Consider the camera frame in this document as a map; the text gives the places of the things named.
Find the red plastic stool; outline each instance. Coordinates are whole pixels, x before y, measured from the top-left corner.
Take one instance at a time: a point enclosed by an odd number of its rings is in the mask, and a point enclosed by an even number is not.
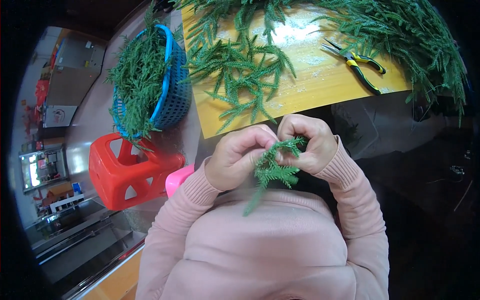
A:
[[[90,145],[88,171],[93,186],[108,209],[122,210],[166,195],[165,179],[185,164],[180,154],[160,152],[147,140],[139,144],[153,150],[142,150],[148,160],[137,163],[138,155],[132,154],[132,144],[122,139],[119,157],[110,148],[112,141],[121,139],[116,133],[98,138]],[[152,177],[152,184],[147,179]],[[128,187],[132,186],[137,195],[125,199]]]

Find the blue plastic basket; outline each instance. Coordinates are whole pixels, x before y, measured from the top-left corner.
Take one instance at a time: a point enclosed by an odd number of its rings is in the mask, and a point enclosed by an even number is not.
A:
[[[171,66],[167,68],[167,72],[163,77],[162,95],[158,100],[155,111],[150,118],[150,121],[158,129],[165,129],[178,123],[188,112],[192,100],[192,86],[190,83],[179,82],[188,76],[188,70],[182,68],[182,65],[187,63],[187,55],[185,51],[180,48],[177,42],[173,39],[172,32],[163,25],[155,25],[159,31],[158,33],[166,36],[167,50],[165,53],[165,61],[170,56]],[[142,36],[145,30],[139,33],[135,39]],[[121,135],[127,136],[125,130],[120,126],[120,120],[125,115],[125,108],[123,102],[117,97],[116,87],[113,88],[113,120],[117,125],[117,130]]]

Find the person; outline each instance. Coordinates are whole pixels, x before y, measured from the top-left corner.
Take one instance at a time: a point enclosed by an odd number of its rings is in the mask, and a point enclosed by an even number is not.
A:
[[[276,141],[309,138],[294,158],[328,182],[339,226],[317,195],[267,190],[242,216],[254,189],[236,189]],[[369,181],[338,136],[315,118],[286,115],[230,132],[165,202],[148,231],[137,299],[387,299],[388,240]]]

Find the wall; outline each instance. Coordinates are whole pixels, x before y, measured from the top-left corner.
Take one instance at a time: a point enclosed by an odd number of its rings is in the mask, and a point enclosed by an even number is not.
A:
[[[46,29],[46,34],[38,42],[35,49],[37,52],[37,59],[34,63],[29,64],[25,70],[22,85],[20,86],[20,92],[17,97],[12,132],[11,156],[9,157],[9,177],[12,181],[12,187],[15,190],[17,207],[24,228],[37,220],[33,196],[38,196],[38,192],[33,192],[29,195],[24,195],[22,192],[22,171],[20,169],[18,153],[22,149],[22,144],[28,142],[28,140],[25,126],[22,121],[24,107],[22,106],[21,101],[25,100],[26,104],[31,107],[36,104],[36,83],[40,79],[42,67],[50,58],[60,31],[61,28],[58,27],[48,27]]]

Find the pink plastic stool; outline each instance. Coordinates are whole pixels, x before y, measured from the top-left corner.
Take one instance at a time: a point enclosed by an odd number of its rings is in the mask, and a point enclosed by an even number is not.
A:
[[[167,196],[170,198],[175,190],[185,182],[185,180],[193,174],[195,170],[193,169],[193,165],[188,165],[183,167],[179,170],[176,170],[170,175],[167,176],[167,180],[165,180],[165,189],[167,190]]]

